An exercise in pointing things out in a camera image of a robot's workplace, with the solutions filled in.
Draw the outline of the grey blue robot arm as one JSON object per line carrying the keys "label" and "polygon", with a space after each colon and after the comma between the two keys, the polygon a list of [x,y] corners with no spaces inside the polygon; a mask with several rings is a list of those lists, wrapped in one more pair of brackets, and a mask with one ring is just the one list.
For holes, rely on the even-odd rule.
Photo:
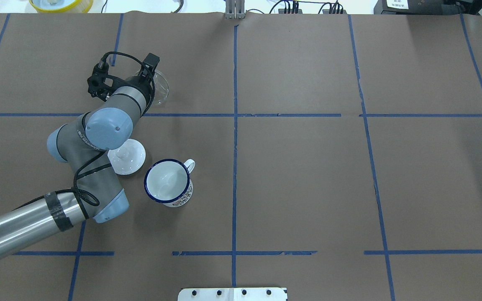
{"label": "grey blue robot arm", "polygon": [[50,134],[46,146],[58,161],[69,164],[72,184],[51,191],[0,217],[0,259],[92,218],[103,223],[125,213],[128,197],[108,158],[132,135],[155,97],[154,72],[141,71],[113,86],[90,78],[107,97],[94,111],[80,115]]}

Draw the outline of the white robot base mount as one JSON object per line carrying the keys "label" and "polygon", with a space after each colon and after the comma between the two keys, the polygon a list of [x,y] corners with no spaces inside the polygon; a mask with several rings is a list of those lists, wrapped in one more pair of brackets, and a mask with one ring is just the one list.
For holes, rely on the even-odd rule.
{"label": "white robot base mount", "polygon": [[178,301],[287,301],[286,288],[186,288],[180,290]]}

